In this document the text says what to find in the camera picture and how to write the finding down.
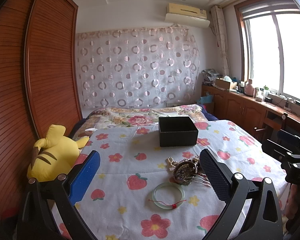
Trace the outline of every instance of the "jewelry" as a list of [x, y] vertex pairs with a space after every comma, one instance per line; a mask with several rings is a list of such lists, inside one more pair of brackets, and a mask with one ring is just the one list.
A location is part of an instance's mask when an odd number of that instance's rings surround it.
[[[168, 187], [168, 186], [176, 187], [181, 192], [181, 199], [180, 199], [180, 201], [178, 201], [177, 203], [172, 204], [172, 205], [167, 205], [163, 201], [158, 201], [155, 198], [155, 193], [157, 192], [157, 190], [159, 188]], [[185, 191], [183, 190], [183, 188], [180, 185], [178, 185], [177, 183], [164, 182], [164, 183], [159, 184], [157, 187], [155, 187], [155, 189], [152, 191], [152, 200], [150, 200], [150, 199], [149, 200], [153, 201], [154, 204], [156, 204], [160, 208], [163, 208], [163, 209], [175, 209], [178, 206], [180, 206], [183, 203], [183, 201], [186, 201], [184, 198], [185, 198]]]
[[192, 160], [183, 159], [180, 162], [176, 162], [172, 157], [169, 157], [166, 162], [168, 164], [169, 170], [173, 171], [173, 178], [176, 183], [180, 185], [189, 185], [192, 181], [194, 181], [201, 183], [207, 187], [211, 187], [207, 176], [201, 172], [198, 172], [198, 155], [195, 156]]

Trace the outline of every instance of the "yellow plush toy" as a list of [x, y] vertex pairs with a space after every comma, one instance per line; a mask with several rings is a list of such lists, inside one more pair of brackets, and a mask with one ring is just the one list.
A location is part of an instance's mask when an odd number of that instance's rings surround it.
[[46, 137], [36, 141], [32, 151], [31, 164], [27, 177], [35, 177], [39, 182], [54, 180], [59, 174], [68, 174], [79, 156], [79, 148], [89, 141], [83, 137], [78, 141], [63, 136], [66, 128], [62, 125], [51, 125]]

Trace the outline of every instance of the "floral bedspread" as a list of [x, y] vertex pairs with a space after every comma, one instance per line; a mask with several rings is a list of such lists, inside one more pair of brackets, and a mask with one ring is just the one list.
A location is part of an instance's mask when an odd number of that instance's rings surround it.
[[93, 111], [88, 120], [75, 133], [74, 140], [91, 136], [102, 128], [133, 127], [158, 124], [158, 117], [189, 116], [194, 122], [207, 121], [198, 105], [186, 105], [167, 108], [135, 109], [107, 107]]
[[[183, 186], [186, 201], [172, 210], [159, 208], [149, 198], [158, 184], [171, 180], [165, 162], [168, 157], [180, 161], [199, 155], [205, 148], [233, 173], [241, 172], [247, 179], [258, 181], [270, 177], [281, 198], [287, 187], [286, 174], [279, 162], [262, 152], [258, 141], [226, 120], [195, 125], [199, 130], [197, 144], [188, 147], [160, 147], [157, 125], [93, 133], [77, 161], [83, 162], [97, 150], [101, 165], [75, 206], [97, 239], [202, 239], [225, 206], [212, 188], [195, 182]], [[166, 204], [178, 201], [168, 193], [158, 192], [157, 200]], [[230, 238], [240, 231], [248, 208], [246, 203]], [[56, 206], [52, 212], [61, 234], [69, 238]]]

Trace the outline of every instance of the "black case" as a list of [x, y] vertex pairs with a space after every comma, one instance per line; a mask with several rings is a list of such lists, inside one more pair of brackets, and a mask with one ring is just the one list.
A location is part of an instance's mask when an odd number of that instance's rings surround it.
[[198, 129], [188, 116], [159, 117], [160, 147], [195, 145]]

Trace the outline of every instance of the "wardrobe door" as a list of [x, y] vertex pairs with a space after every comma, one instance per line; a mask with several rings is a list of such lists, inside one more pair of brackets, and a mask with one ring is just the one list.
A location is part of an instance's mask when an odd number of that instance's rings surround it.
[[23, 89], [24, 37], [32, 3], [7, 0], [0, 9], [0, 219], [19, 207], [36, 141]]
[[51, 124], [68, 135], [82, 118], [74, 67], [77, 5], [72, 0], [35, 0], [26, 36], [26, 89], [39, 137]]

